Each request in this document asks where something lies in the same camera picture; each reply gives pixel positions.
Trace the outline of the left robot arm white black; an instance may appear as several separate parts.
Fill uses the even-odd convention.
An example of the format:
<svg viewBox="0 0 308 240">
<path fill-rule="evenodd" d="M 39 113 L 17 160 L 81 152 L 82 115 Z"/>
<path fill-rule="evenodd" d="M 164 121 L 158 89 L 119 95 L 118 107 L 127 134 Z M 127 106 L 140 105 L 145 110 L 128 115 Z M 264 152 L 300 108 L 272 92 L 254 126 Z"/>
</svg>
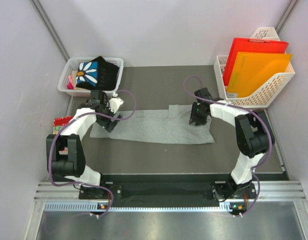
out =
<svg viewBox="0 0 308 240">
<path fill-rule="evenodd" d="M 108 97 L 101 90 L 92 90 L 90 99 L 77 108 L 69 123 L 57 134 L 47 136 L 47 170 L 54 186 L 61 186 L 54 177 L 63 177 L 69 180 L 68 184 L 84 185 L 96 198 L 113 198 L 104 184 L 103 175 L 87 166 L 82 139 L 94 123 L 112 132 L 123 118 L 117 113 L 123 104 L 117 94 Z"/>
</svg>

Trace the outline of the grey t shirt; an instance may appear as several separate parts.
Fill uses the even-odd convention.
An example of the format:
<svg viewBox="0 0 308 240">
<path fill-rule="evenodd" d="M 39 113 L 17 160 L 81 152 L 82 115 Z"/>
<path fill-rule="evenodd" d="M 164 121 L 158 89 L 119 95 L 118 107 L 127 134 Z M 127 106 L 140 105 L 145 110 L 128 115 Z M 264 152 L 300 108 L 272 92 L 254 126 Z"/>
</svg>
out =
<svg viewBox="0 0 308 240">
<path fill-rule="evenodd" d="M 191 108 L 191 105 L 170 105 L 168 109 L 137 110 L 130 119 L 120 121 L 112 132 L 95 123 L 90 137 L 158 144 L 213 144 L 211 118 L 202 126 L 189 124 Z"/>
</svg>

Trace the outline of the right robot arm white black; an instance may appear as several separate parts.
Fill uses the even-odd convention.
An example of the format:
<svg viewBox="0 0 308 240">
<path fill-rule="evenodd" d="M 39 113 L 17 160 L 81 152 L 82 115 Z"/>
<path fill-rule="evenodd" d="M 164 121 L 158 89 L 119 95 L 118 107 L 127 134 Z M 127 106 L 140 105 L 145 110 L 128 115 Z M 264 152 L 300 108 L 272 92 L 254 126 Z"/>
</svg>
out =
<svg viewBox="0 0 308 240">
<path fill-rule="evenodd" d="M 214 198 L 220 197 L 220 202 L 238 198 L 247 191 L 259 161 L 275 143 L 267 116 L 261 109 L 249 110 L 212 98 L 207 88 L 195 91 L 194 96 L 197 101 L 192 104 L 190 124 L 205 125 L 211 116 L 235 128 L 239 156 L 225 188 L 215 189 Z"/>
</svg>

